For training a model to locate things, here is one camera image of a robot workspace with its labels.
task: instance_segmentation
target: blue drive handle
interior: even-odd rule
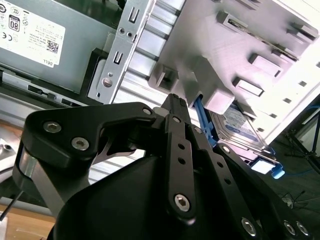
[[[211,121],[210,122],[208,121],[205,113],[205,108],[202,104],[200,97],[198,97],[195,100],[194,107],[199,118],[200,126],[203,129],[206,138],[208,139],[211,147],[215,147],[217,145],[217,141],[214,140],[212,136],[212,130],[214,129],[214,125]]]

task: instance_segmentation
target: metal bracket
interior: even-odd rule
[[[89,98],[104,104],[113,102],[155,4],[156,0],[126,2],[109,57],[98,82],[91,84]]]

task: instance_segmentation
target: power supply label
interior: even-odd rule
[[[53,68],[59,65],[66,28],[0,0],[0,48]]]

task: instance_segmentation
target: wooden table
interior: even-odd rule
[[[0,205],[0,211],[6,206]],[[5,240],[46,240],[55,219],[38,213],[12,208],[7,214]]]

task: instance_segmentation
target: ce mark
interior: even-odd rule
[[[2,35],[2,38],[3,38],[3,39],[8,38],[8,41],[9,41],[9,42],[12,41],[13,38],[12,38],[12,36],[11,36],[10,34],[7,35],[5,32],[2,32],[2,34],[3,34],[3,35]]]

